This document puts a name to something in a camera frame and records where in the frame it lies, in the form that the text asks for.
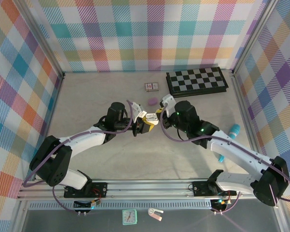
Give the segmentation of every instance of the plaid fabric backdrop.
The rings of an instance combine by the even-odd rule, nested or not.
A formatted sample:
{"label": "plaid fabric backdrop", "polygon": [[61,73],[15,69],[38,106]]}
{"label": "plaid fabric backdrop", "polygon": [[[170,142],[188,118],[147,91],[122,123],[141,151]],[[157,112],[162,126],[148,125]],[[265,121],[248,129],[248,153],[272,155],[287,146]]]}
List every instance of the plaid fabric backdrop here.
{"label": "plaid fabric backdrop", "polygon": [[230,68],[266,2],[27,0],[62,68],[73,72]]}
{"label": "plaid fabric backdrop", "polygon": [[0,0],[0,232],[44,139],[58,84],[12,0]]}
{"label": "plaid fabric backdrop", "polygon": [[272,13],[239,81],[262,152],[283,157],[290,172],[290,0]]}

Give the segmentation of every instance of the checkered board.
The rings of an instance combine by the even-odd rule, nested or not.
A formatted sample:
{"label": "checkered board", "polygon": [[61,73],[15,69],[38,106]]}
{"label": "checkered board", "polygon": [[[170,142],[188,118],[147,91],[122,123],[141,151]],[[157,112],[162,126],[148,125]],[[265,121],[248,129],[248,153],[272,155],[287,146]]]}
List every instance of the checkered board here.
{"label": "checkered board", "polygon": [[219,67],[167,72],[170,94],[175,98],[226,92],[228,84]]}

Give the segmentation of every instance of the cable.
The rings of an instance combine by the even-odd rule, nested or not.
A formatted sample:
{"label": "cable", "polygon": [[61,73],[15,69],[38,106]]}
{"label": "cable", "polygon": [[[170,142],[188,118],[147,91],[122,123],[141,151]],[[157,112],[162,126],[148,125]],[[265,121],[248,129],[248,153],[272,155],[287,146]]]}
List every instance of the cable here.
{"label": "cable", "polygon": [[97,189],[97,188],[94,188],[93,190],[92,190],[96,195],[99,195],[99,197],[98,197],[98,201],[100,201],[101,200],[101,193],[100,193],[100,191]]}
{"label": "cable", "polygon": [[[238,149],[240,149],[241,151],[245,152],[246,154],[248,154],[249,156],[253,157],[254,159],[258,160],[259,162],[263,163],[264,165],[268,166],[269,168],[273,169],[275,172],[279,173],[281,176],[283,176],[287,181],[289,181],[290,183],[290,178],[284,174],[282,171],[280,171],[278,168],[274,167],[273,165],[265,162],[264,160],[260,159],[258,156],[256,156],[255,154],[251,153],[250,151],[247,151],[245,148],[237,145],[236,143],[228,140],[228,139],[224,139],[224,138],[220,138],[218,136],[210,136],[210,135],[203,135],[203,136],[199,136],[197,138],[193,138],[193,139],[187,139],[187,140],[177,140],[172,138],[166,131],[166,129],[163,127],[163,113],[165,112],[165,108],[166,108],[167,104],[164,106],[164,108],[162,109],[162,112],[160,114],[160,126],[162,129],[162,132],[165,134],[166,137],[168,137],[170,140],[172,140],[173,142],[178,142],[178,143],[186,143],[186,142],[192,142],[192,141],[196,141],[196,140],[200,140],[200,139],[217,139],[223,142],[226,142]],[[282,199],[283,201],[287,201],[290,202],[290,199],[285,199],[283,197],[281,197],[280,199]]]}
{"label": "cable", "polygon": [[106,118],[106,115],[102,116],[100,119],[99,119],[99,123],[102,123],[102,121]]}
{"label": "cable", "polygon": [[[79,134],[76,134],[74,136],[71,136],[69,139],[63,141],[62,143],[60,143],[59,145],[57,145],[46,157],[45,159],[31,172],[31,174],[25,179],[24,183],[23,183],[23,186],[25,188],[28,188],[28,187],[32,187],[32,186],[35,186],[35,185],[38,185],[38,184],[41,184],[43,183],[44,181],[41,180],[41,181],[38,181],[38,182],[35,182],[33,184],[28,184],[28,181],[31,180],[31,178],[33,177],[34,174],[36,174],[36,172],[47,162],[47,160],[63,145],[65,145],[66,143],[68,143],[69,141],[75,139],[75,138],[78,138],[80,136],[83,136],[83,135],[86,135],[86,134],[92,134],[92,133],[105,133],[105,134],[121,134],[121,133],[124,133],[126,132],[129,127],[131,126],[132,124],[132,118],[133,118],[133,112],[132,112],[132,102],[130,102],[129,100],[127,100],[127,103],[129,104],[129,108],[130,108],[130,120],[129,120],[129,123],[127,125],[127,127],[122,130],[122,131],[117,131],[117,132],[113,132],[113,131],[103,131],[103,130],[91,130],[91,131],[85,131],[85,132],[81,132]],[[53,196],[55,198],[55,201],[62,207],[64,208],[65,210],[69,211],[69,212],[73,212],[73,213],[77,213],[75,212],[74,210],[71,210],[67,207],[65,207],[59,200],[58,198],[56,197],[55,195],[55,186],[53,187]]]}
{"label": "cable", "polygon": [[190,188],[189,188],[191,185],[192,185],[192,184],[188,185],[188,190],[190,190],[190,191],[193,192],[193,189],[190,189]]}
{"label": "cable", "polygon": [[53,186],[53,196],[54,196],[54,198],[55,198],[55,201],[62,207],[62,208],[64,208],[65,210],[67,210],[67,211],[69,211],[69,212],[71,212],[71,213],[74,213],[74,214],[78,214],[76,211],[74,211],[74,210],[72,210],[72,209],[69,209],[69,208],[67,208],[67,207],[65,207],[59,200],[58,200],[58,198],[56,197],[56,195],[55,195],[55,186]]}
{"label": "cable", "polygon": [[241,192],[238,192],[237,198],[236,198],[235,202],[233,203],[233,205],[229,209],[225,209],[224,211],[222,211],[222,213],[225,213],[225,212],[228,212],[228,211],[232,210],[235,207],[235,205],[237,204],[238,199],[240,198],[240,195],[241,195]]}
{"label": "cable", "polygon": [[176,129],[177,129],[177,135],[178,135],[178,137],[179,137],[181,140],[183,140],[182,137],[180,137],[179,129],[178,129],[178,128],[176,128]]}

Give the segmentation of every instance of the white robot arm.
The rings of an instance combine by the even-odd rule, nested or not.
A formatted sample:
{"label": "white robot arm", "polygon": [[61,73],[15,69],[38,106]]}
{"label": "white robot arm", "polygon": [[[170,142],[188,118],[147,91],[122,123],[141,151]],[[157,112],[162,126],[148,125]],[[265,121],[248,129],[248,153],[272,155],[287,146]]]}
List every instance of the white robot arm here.
{"label": "white robot arm", "polygon": [[[277,204],[278,199],[287,188],[288,182],[260,160],[274,165],[289,176],[286,162],[282,158],[270,159],[233,141],[215,125],[200,120],[195,108],[188,101],[176,103],[171,95],[167,95],[160,104],[165,106],[163,115],[161,115],[162,109],[157,110],[155,114],[147,114],[140,105],[133,103],[131,114],[133,123],[129,126],[129,130],[133,132],[134,136],[138,133],[151,131],[158,124],[158,118],[165,129],[173,126],[185,132],[189,139],[212,136],[212,138],[199,139],[193,143],[222,154],[249,174],[229,174],[223,170],[217,170],[208,179],[207,188],[211,194],[217,195],[218,192],[228,190],[253,192],[265,204],[271,206]],[[34,170],[55,146],[68,140],[65,145],[58,149],[56,156],[47,160],[37,171],[37,175],[50,186],[58,184],[67,186],[66,191],[72,192],[72,195],[90,196],[93,188],[92,180],[81,171],[76,172],[68,169],[70,159],[90,147],[102,145],[113,139],[115,135],[99,131],[120,131],[126,128],[130,119],[123,117],[124,114],[127,114],[124,105],[114,102],[107,115],[102,117],[93,127],[80,133],[80,136],[74,135],[64,138],[48,136],[30,163],[30,169]],[[254,153],[258,159],[248,156],[247,152]]]}
{"label": "white robot arm", "polygon": [[173,126],[183,131],[193,143],[227,157],[248,172],[248,174],[230,174],[217,170],[216,176],[211,178],[211,181],[215,182],[213,185],[215,188],[254,193],[267,205],[277,204],[289,183],[269,166],[274,166],[289,178],[284,159],[278,156],[271,159],[234,141],[217,126],[200,120],[194,106],[188,101],[176,103],[173,96],[169,94],[162,99],[160,104],[164,110],[159,109],[156,113],[159,115],[161,127],[167,137],[176,141],[165,132],[165,129]]}

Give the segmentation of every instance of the green clock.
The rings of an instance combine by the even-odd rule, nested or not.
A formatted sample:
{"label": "green clock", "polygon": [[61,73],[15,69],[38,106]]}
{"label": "green clock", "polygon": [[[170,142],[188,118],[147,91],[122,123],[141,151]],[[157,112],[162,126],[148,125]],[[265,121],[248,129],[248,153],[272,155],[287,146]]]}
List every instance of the green clock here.
{"label": "green clock", "polygon": [[122,224],[135,225],[137,223],[136,209],[124,209],[122,211]]}

